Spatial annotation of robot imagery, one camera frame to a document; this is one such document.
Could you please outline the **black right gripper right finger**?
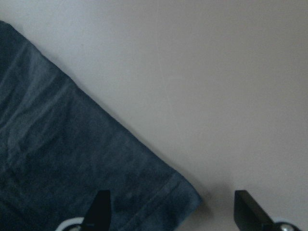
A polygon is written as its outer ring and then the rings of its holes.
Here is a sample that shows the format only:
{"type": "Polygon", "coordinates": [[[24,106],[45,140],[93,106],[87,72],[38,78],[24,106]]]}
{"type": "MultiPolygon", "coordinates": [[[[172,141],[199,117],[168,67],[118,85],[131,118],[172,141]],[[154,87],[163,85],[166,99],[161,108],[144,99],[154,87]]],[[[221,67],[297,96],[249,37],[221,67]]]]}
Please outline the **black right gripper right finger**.
{"type": "Polygon", "coordinates": [[[234,221],[240,231],[274,231],[275,223],[246,190],[234,193],[234,221]]]}

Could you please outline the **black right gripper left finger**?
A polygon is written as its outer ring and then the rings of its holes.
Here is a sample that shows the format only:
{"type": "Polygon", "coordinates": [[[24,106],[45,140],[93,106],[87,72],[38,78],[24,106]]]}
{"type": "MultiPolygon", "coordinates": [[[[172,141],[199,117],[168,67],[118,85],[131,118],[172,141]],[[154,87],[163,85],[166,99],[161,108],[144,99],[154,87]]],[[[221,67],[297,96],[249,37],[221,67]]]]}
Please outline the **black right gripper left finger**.
{"type": "Polygon", "coordinates": [[[111,224],[111,194],[98,191],[83,219],[84,231],[108,231],[111,224]]]}

